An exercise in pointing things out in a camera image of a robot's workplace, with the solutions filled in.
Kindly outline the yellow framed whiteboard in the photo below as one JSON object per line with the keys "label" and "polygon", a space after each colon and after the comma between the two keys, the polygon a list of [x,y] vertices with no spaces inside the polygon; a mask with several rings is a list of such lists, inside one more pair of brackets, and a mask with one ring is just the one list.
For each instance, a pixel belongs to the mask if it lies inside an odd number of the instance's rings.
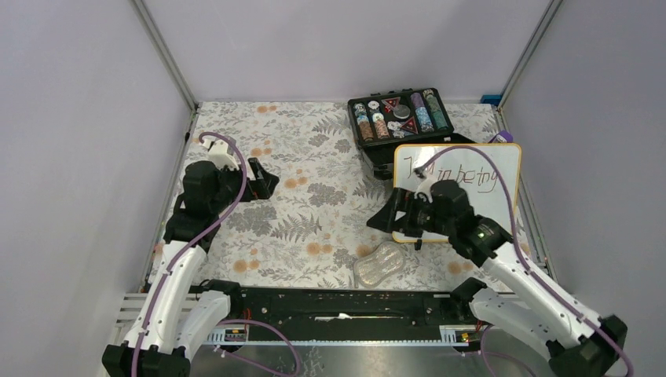
{"label": "yellow framed whiteboard", "polygon": [[451,147],[452,151],[427,167],[426,176],[437,181],[455,181],[467,192],[477,214],[491,218],[509,232],[509,211],[517,212],[521,168],[521,147],[517,144],[401,145],[394,152],[393,186],[417,191],[423,180],[415,175],[414,169]]}

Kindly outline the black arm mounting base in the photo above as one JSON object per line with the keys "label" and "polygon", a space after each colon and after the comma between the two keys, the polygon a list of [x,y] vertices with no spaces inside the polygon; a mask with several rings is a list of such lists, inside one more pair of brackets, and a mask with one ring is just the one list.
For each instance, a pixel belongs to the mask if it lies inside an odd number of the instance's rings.
{"label": "black arm mounting base", "polygon": [[318,343],[439,341],[444,329],[457,330],[456,338],[465,341],[484,325],[448,292],[243,287],[211,280],[187,293],[202,298],[215,288],[231,298],[232,319],[249,320],[245,328],[254,342],[278,340],[263,324],[292,342]]}

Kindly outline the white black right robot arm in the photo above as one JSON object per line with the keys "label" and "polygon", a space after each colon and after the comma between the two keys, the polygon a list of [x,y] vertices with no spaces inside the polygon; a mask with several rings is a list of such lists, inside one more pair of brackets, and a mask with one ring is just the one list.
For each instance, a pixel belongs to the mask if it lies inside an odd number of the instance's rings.
{"label": "white black right robot arm", "polygon": [[469,278],[452,292],[453,318],[463,324],[477,318],[505,331],[542,356],[557,376],[604,376],[623,356],[626,324],[615,315],[601,317],[557,285],[498,222],[476,214],[455,181],[424,181],[416,192],[395,188],[367,225],[412,238],[446,236],[458,255],[521,299],[519,305],[507,302]]}

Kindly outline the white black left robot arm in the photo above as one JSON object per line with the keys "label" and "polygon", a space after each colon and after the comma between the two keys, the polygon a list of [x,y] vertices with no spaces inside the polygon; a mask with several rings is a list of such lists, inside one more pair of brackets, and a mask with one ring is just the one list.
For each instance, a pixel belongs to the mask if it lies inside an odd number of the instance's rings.
{"label": "white black left robot arm", "polygon": [[221,222],[240,202],[269,199],[279,181],[256,158],[240,165],[204,160],[185,168],[183,192],[165,227],[156,280],[123,342],[104,350],[102,364],[110,376],[187,376],[218,322],[241,318],[242,299],[217,283],[205,287],[186,318],[181,311]]}

